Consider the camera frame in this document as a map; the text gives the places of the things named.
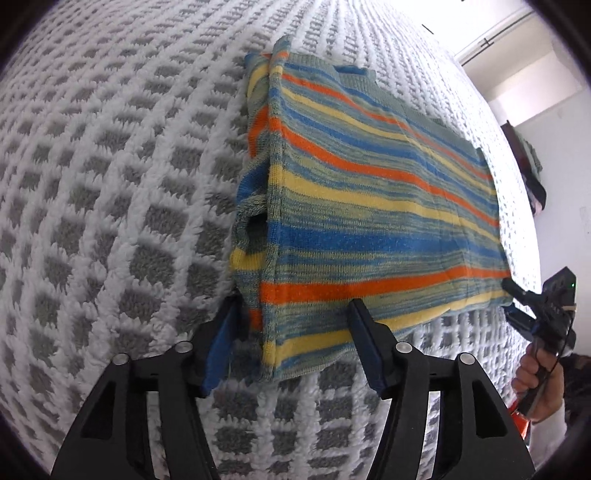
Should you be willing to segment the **person right hand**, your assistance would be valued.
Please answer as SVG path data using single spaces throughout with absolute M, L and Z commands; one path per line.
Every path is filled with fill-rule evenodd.
M 520 359 L 511 386 L 521 399 L 530 390 L 538 388 L 542 378 L 546 381 L 540 389 L 538 401 L 526 415 L 534 423 L 542 422 L 559 411 L 563 405 L 565 383 L 559 358 L 531 343 Z

